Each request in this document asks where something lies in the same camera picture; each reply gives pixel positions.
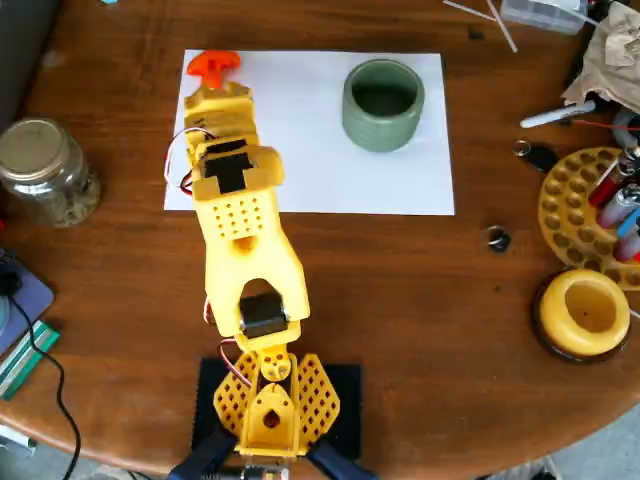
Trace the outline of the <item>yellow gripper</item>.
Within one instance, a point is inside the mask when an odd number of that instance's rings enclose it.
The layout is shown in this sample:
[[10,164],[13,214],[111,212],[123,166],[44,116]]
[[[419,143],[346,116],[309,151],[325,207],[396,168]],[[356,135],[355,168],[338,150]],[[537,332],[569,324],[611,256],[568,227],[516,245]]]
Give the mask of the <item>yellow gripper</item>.
[[258,144],[254,102],[247,86],[229,81],[219,92],[212,92],[205,85],[201,85],[185,98],[184,107],[185,127],[198,127],[209,132],[189,132],[189,148],[196,148],[206,141],[224,137],[242,137],[249,145]]

